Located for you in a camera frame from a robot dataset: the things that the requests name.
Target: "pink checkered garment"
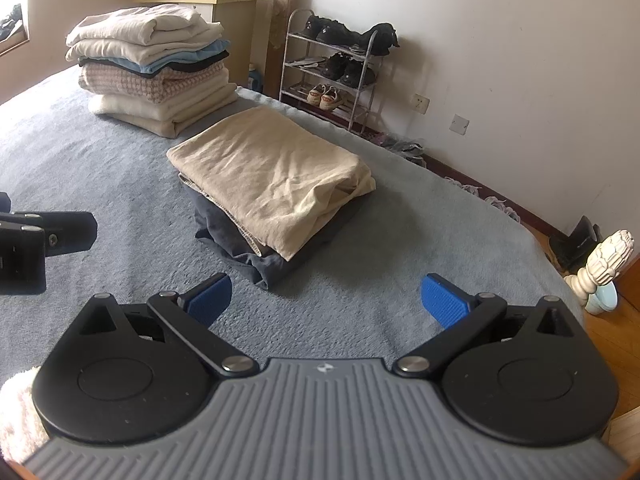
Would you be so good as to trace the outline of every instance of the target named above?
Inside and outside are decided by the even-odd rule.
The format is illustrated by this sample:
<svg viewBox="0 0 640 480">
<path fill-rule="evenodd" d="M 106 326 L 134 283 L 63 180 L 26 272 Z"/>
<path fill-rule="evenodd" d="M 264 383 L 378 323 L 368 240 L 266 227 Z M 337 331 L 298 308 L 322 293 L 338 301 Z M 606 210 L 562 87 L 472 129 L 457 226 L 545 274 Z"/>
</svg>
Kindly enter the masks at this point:
<svg viewBox="0 0 640 480">
<path fill-rule="evenodd" d="M 94 94 L 124 94 L 160 104 L 215 76 L 224 67 L 222 61 L 191 73 L 166 67 L 155 77 L 146 78 L 116 66 L 87 63 L 82 67 L 78 84 Z"/>
</svg>

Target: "silver bolt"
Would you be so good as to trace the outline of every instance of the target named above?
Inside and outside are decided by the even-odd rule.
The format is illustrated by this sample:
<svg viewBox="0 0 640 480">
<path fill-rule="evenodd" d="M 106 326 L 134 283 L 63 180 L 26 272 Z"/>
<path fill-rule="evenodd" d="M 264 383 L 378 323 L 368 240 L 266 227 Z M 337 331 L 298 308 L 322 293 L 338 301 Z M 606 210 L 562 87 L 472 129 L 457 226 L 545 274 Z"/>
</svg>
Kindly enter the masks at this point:
<svg viewBox="0 0 640 480">
<path fill-rule="evenodd" d="M 423 372 L 429 368 L 429 361 L 419 355 L 407 355 L 398 361 L 403 372 Z"/>
<path fill-rule="evenodd" d="M 254 366 L 254 360 L 246 355 L 232 355 L 222 361 L 227 372 L 245 372 Z"/>
</svg>

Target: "black folded garment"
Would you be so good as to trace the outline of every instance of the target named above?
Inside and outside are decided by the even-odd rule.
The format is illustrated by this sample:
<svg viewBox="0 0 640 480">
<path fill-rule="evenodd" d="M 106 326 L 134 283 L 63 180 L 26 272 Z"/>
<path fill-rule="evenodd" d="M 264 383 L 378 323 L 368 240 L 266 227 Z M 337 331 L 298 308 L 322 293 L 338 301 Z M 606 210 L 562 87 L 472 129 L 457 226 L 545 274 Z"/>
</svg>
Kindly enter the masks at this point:
<svg viewBox="0 0 640 480">
<path fill-rule="evenodd" d="M 255 254 L 222 209 L 189 186 L 183 186 L 196 208 L 196 239 L 207 244 L 221 260 L 264 290 L 269 290 L 306 262 L 321 246 L 329 243 L 356 214 L 367 196 L 357 197 L 338 209 L 335 216 L 287 261 L 271 248 L 263 256 Z"/>
<path fill-rule="evenodd" d="M 118 68 L 126 70 L 127 72 L 131 72 L 132 74 L 139 75 L 140 77 L 145 77 L 147 79 L 151 79 L 153 77 L 156 77 L 161 70 L 164 70 L 167 67 L 172 68 L 177 72 L 194 73 L 194 72 L 199 72 L 200 70 L 209 68 L 214 63 L 222 61 L 226 57 L 229 57 L 229 53 L 226 50 L 223 50 L 222 52 L 220 52 L 220 54 L 207 57 L 207 59 L 201 59 L 200 61 L 196 61 L 195 63 L 180 63 L 178 61 L 172 61 L 171 63 L 167 63 L 165 66 L 163 66 L 162 68 L 159 68 L 158 70 L 156 70 L 155 72 L 152 72 L 151 74 L 143 74 L 142 72 L 137 72 L 132 68 L 126 68 L 117 63 L 114 63 L 113 61 L 109 61 L 108 59 L 92 59 L 90 57 L 86 57 L 78 61 L 78 65 L 84 66 L 87 63 L 98 63 L 101 65 L 117 66 Z"/>
</svg>

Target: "shoe rack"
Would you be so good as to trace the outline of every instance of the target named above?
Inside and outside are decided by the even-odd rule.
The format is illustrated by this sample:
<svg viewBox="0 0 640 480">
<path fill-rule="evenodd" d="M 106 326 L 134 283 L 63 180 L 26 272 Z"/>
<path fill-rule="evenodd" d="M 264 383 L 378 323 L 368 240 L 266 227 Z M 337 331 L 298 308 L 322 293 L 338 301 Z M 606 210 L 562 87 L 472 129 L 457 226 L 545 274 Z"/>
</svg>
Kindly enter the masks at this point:
<svg viewBox="0 0 640 480">
<path fill-rule="evenodd" d="M 330 113 L 334 116 L 340 117 L 344 120 L 349 121 L 348 130 L 350 132 L 353 131 L 354 123 L 358 122 L 362 125 L 360 132 L 364 131 L 364 127 L 367 124 L 367 119 L 371 112 L 371 105 L 373 104 L 373 94 L 375 91 L 376 83 L 378 82 L 378 75 L 380 74 L 380 69 L 382 68 L 383 56 L 372 56 L 371 55 L 371 47 L 373 46 L 373 41 L 376 37 L 377 31 L 374 31 L 369 40 L 369 45 L 367 46 L 367 51 L 364 54 L 358 54 L 356 52 L 352 52 L 350 49 L 340 45 L 332 45 L 328 43 L 323 43 L 318 40 L 310 40 L 309 38 L 305 38 L 304 36 L 300 36 L 296 32 L 291 31 L 291 23 L 293 22 L 294 17 L 299 12 L 307 12 L 309 15 L 313 15 L 314 12 L 311 9 L 296 9 L 294 10 L 289 17 L 289 24 L 287 26 L 287 37 L 284 47 L 284 62 L 282 63 L 282 77 L 280 79 L 280 101 L 282 101 L 282 96 L 287 95 L 289 97 L 293 97 L 298 101 L 302 101 L 306 103 L 306 96 L 309 91 L 316 85 L 316 81 L 309 81 L 310 77 L 317 78 L 321 82 L 325 82 L 330 86 L 336 87 L 338 90 L 342 92 L 342 94 L 346 98 L 346 102 L 341 106 L 337 107 L 335 110 L 332 110 Z M 335 52 L 343 52 L 348 54 L 353 59 L 357 59 L 362 62 L 362 73 L 360 74 L 360 82 L 357 88 L 352 88 L 347 85 L 343 85 L 342 83 L 329 79 L 327 77 L 322 76 L 320 72 L 320 68 L 308 68 L 304 66 L 295 66 L 291 63 L 294 61 L 289 59 L 289 41 L 304 41 L 306 43 L 306 54 L 305 57 L 309 57 L 312 45 L 319 45 L 325 47 L 329 50 L 333 50 Z M 375 69 L 376 80 L 368 85 L 364 85 L 364 76 L 367 71 L 367 66 Z M 302 73 L 302 79 L 295 83 L 292 86 L 288 86 L 285 88 L 284 79 L 285 79 L 285 70 L 297 70 Z M 342 123 L 338 121 L 334 121 L 331 118 L 327 117 L 323 113 L 320 113 L 320 108 L 318 108 L 318 113 L 313 109 L 306 108 L 306 112 L 311 113 L 321 119 L 330 121 L 338 126 L 344 127 Z"/>
</svg>

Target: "light blue folded garment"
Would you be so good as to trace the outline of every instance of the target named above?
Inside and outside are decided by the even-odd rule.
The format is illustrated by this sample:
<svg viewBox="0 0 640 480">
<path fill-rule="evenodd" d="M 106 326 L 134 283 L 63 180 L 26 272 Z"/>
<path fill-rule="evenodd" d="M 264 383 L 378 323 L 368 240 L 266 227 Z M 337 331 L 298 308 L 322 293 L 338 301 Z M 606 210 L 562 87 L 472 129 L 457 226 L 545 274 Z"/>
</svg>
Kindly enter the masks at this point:
<svg viewBox="0 0 640 480">
<path fill-rule="evenodd" d="M 196 50 L 195 52 L 177 52 L 176 54 L 169 54 L 168 56 L 161 57 L 148 65 L 138 65 L 123 57 L 94 57 L 93 59 L 107 59 L 120 65 L 128 70 L 134 70 L 141 74 L 151 74 L 156 70 L 160 70 L 163 66 L 176 62 L 176 63 L 195 63 L 207 59 L 207 57 L 216 56 L 229 46 L 229 40 L 216 40 L 211 44 L 208 44 L 205 48 Z"/>
</svg>

